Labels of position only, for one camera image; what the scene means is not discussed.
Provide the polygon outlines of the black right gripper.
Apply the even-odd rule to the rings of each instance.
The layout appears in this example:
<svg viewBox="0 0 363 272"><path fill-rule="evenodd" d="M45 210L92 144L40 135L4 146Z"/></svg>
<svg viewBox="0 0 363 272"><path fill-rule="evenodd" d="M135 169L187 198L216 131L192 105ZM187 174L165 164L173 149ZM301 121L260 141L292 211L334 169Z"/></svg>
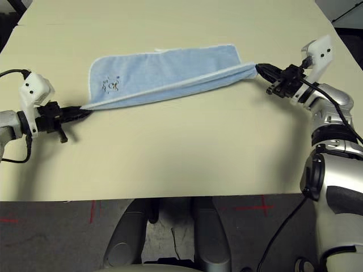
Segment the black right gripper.
<svg viewBox="0 0 363 272"><path fill-rule="evenodd" d="M300 66L290 65L282 70L268 63L256 65L258 74L272 84L267 88L267 94L275 94L280 98L292 98L302 86L300 81L306 75Z"/></svg>

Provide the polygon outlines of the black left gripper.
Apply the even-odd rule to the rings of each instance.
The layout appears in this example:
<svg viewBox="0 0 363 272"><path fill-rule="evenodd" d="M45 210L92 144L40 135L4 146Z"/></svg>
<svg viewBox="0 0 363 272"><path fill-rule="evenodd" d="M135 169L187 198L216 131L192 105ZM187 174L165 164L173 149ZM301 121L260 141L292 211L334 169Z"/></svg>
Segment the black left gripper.
<svg viewBox="0 0 363 272"><path fill-rule="evenodd" d="M76 121L88 117L92 111L82 110L80 106L60 108L56 101L50 101L44 106L36 108L39 114L36 117L36 126L39 132L53 133L60 136L61 143L66 143L68 138L61 126L62 121Z"/></svg>

